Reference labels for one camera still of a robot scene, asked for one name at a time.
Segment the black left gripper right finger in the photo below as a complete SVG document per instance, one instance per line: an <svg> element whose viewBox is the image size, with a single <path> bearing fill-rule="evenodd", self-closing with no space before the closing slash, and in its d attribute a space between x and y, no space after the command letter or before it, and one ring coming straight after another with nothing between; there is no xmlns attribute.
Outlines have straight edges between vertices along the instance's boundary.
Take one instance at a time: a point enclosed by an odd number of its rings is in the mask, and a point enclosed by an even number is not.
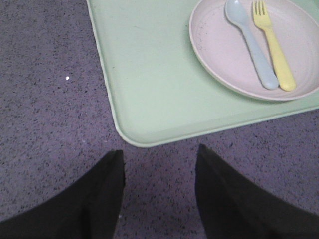
<svg viewBox="0 0 319 239"><path fill-rule="evenodd" d="M319 217L265 191L201 144L195 196L209 239L317 239Z"/></svg>

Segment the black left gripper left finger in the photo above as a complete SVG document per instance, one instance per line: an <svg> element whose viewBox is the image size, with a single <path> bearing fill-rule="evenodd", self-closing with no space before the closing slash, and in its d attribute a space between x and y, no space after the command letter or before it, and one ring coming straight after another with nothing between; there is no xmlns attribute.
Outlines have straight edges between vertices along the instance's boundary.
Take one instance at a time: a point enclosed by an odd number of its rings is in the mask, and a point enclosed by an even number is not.
<svg viewBox="0 0 319 239"><path fill-rule="evenodd" d="M111 239L125 187L124 156L110 151L70 187L0 224L2 239Z"/></svg>

